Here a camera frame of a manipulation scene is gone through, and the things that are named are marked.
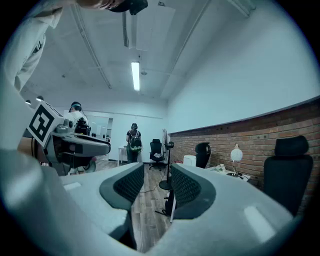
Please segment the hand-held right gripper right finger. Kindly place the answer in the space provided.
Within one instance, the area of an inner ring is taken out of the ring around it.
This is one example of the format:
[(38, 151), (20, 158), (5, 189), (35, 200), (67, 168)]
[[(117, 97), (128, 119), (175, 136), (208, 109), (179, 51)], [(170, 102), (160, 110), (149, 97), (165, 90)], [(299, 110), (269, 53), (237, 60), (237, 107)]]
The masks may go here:
[(246, 181), (173, 164), (177, 207), (149, 256), (272, 256), (298, 219)]

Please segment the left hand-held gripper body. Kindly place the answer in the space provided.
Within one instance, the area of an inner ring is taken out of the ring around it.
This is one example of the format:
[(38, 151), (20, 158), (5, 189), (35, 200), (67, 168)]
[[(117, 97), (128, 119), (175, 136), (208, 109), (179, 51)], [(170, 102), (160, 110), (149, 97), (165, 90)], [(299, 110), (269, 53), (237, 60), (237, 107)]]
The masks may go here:
[(59, 176), (93, 172), (96, 169), (94, 156), (55, 153), (54, 136), (62, 137), (76, 133), (73, 130), (73, 122), (67, 119), (67, 114), (60, 114), (45, 101), (39, 103), (27, 127), (31, 138), (37, 141), (37, 159), (55, 168)]

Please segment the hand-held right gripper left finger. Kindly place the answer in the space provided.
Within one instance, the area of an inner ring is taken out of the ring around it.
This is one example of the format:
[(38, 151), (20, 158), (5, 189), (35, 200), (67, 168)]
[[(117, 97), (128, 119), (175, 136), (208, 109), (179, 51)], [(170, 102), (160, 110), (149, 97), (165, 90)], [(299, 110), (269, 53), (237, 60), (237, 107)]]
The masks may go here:
[(42, 169), (44, 252), (135, 252), (131, 208), (144, 184), (132, 163), (59, 177)]

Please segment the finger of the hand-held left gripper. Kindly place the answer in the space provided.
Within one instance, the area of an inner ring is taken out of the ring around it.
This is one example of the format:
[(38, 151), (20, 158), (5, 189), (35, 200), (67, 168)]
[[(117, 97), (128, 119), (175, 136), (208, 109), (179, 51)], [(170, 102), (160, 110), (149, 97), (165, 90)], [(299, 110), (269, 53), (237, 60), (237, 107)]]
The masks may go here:
[(96, 137), (91, 137), (88, 135), (80, 134), (80, 133), (72, 133), (75, 141), (79, 144), (86, 144), (86, 145), (110, 145), (109, 142), (98, 139)]
[(53, 136), (53, 147), (57, 155), (68, 154), (77, 157), (94, 157), (107, 155), (111, 145), (77, 143), (72, 134)]

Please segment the person's left forearm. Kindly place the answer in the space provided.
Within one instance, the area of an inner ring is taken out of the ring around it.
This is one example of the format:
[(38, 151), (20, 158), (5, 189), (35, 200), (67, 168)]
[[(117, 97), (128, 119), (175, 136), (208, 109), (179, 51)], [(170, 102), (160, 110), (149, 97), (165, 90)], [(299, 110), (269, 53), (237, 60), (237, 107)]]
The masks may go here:
[(17, 150), (35, 159), (38, 158), (38, 143), (33, 137), (22, 137)]

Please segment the white side table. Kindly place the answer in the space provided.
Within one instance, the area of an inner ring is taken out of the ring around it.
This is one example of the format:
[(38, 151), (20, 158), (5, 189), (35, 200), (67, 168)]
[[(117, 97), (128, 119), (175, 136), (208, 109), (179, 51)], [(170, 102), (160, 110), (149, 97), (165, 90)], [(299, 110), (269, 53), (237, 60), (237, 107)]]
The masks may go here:
[(119, 167), (120, 164), (125, 161), (127, 161), (127, 148), (125, 146), (120, 146), (118, 148), (117, 166)]

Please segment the black and green backpack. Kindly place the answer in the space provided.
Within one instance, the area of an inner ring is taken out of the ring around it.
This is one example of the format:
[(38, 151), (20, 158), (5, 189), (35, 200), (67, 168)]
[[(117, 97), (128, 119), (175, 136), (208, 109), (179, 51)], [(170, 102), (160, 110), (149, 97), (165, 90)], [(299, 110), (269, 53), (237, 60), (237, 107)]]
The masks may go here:
[(130, 140), (130, 150), (133, 152), (140, 152), (142, 150), (142, 141), (139, 131), (137, 131), (136, 135), (133, 136)]

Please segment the white globe table lamp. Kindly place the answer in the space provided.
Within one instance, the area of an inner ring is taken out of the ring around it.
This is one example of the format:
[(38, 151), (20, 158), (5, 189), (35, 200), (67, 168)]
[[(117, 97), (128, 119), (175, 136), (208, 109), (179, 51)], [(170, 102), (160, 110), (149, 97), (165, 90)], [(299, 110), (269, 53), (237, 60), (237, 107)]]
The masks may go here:
[(232, 171), (229, 171), (226, 175), (248, 182), (250, 180), (250, 176), (242, 174), (236, 169), (235, 163), (241, 161), (242, 158), (243, 158), (243, 152), (240, 149), (239, 145), (236, 143), (233, 150), (230, 153), (230, 159), (232, 161)]

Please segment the ceiling strip light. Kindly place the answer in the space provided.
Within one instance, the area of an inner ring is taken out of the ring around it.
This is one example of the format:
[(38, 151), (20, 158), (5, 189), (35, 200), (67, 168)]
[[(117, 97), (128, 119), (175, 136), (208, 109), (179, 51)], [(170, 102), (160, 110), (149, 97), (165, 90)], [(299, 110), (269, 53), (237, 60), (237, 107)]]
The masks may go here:
[(140, 63), (139, 62), (131, 63), (131, 72), (132, 72), (134, 90), (139, 91), (140, 90)]

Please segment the person's light shirt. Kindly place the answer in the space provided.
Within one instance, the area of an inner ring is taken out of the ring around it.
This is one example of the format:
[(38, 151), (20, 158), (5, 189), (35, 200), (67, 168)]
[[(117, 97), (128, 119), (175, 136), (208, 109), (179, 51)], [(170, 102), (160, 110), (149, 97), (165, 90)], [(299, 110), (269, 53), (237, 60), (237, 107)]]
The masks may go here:
[(46, 2), (31, 10), (0, 56), (0, 83), (21, 92), (35, 71), (46, 44), (46, 31), (56, 28), (63, 7)]

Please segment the white ceiling pipe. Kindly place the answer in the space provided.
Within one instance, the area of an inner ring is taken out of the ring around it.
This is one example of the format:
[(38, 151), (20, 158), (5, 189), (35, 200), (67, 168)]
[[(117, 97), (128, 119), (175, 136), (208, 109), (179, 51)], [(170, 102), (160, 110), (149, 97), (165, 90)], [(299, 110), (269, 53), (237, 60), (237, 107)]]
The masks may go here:
[(72, 5), (71, 6), (71, 12), (75, 21), (75, 24), (77, 26), (77, 29), (81, 35), (82, 41), (84, 42), (84, 45), (94, 63), (94, 68), (99, 72), (104, 84), (108, 87), (108, 89), (112, 89), (112, 86), (105, 74), (105, 72), (103, 71), (101, 64), (97, 58), (96, 52), (94, 51), (89, 35), (87, 33), (86, 30), (86, 26), (85, 26), (85, 22), (83, 20), (83, 16), (81, 13), (81, 9), (78, 5)]

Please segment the white ceiling air unit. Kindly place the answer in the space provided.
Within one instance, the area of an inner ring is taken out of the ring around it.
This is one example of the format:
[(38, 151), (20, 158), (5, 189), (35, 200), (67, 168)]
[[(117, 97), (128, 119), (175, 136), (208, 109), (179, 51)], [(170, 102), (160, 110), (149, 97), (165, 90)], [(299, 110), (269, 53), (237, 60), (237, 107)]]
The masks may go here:
[(126, 48), (149, 51), (157, 41), (163, 42), (176, 10), (160, 0), (148, 0), (148, 7), (136, 15), (122, 14), (123, 43)]

